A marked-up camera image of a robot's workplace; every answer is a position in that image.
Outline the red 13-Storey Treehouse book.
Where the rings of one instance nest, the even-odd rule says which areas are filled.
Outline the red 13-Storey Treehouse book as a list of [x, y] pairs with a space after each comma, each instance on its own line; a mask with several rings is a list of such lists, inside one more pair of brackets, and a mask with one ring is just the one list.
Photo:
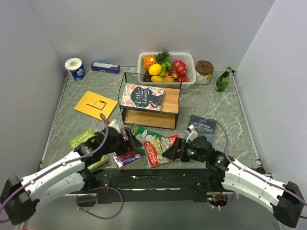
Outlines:
[[166, 138], [157, 138], [155, 140], [150, 140], [143, 143], [150, 168], [172, 162], [168, 158], [163, 157], [162, 154], [174, 144], [176, 138], [178, 137], [178, 135], [173, 135]]

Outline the green back-cover Treehouse book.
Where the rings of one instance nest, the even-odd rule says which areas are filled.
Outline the green back-cover Treehouse book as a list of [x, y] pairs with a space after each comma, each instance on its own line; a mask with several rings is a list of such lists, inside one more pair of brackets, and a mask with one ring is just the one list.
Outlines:
[[143, 126], [133, 123], [130, 127], [133, 136], [141, 143], [141, 146], [136, 149], [137, 152], [145, 155], [143, 143], [146, 141], [156, 140], [164, 136], [153, 132]]

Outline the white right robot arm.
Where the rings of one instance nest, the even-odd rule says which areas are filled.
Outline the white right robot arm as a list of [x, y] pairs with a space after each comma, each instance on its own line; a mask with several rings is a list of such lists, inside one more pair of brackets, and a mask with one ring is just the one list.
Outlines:
[[215, 150], [206, 137], [193, 141], [176, 138], [163, 157], [172, 161], [190, 160], [204, 163], [215, 176], [210, 178], [210, 187], [215, 191], [223, 188], [243, 195], [267, 208], [282, 224], [296, 228], [307, 204], [297, 184], [282, 183], [260, 174], [238, 160]]

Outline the Little Women floral book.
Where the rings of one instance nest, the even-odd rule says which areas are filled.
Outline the Little Women floral book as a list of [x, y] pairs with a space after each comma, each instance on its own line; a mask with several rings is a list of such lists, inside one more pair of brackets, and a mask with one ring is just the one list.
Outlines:
[[126, 83], [119, 104], [127, 109], [160, 112], [164, 88]]

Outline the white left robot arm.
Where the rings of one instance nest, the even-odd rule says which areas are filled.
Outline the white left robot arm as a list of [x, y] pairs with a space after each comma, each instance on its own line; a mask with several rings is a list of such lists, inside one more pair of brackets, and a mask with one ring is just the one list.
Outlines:
[[123, 132], [114, 127], [96, 132], [56, 163], [21, 179], [9, 178], [0, 195], [0, 209], [5, 211], [12, 225], [19, 225], [45, 203], [72, 192], [92, 191], [95, 176], [89, 166], [104, 155], [124, 155], [140, 146], [141, 142], [128, 128]]

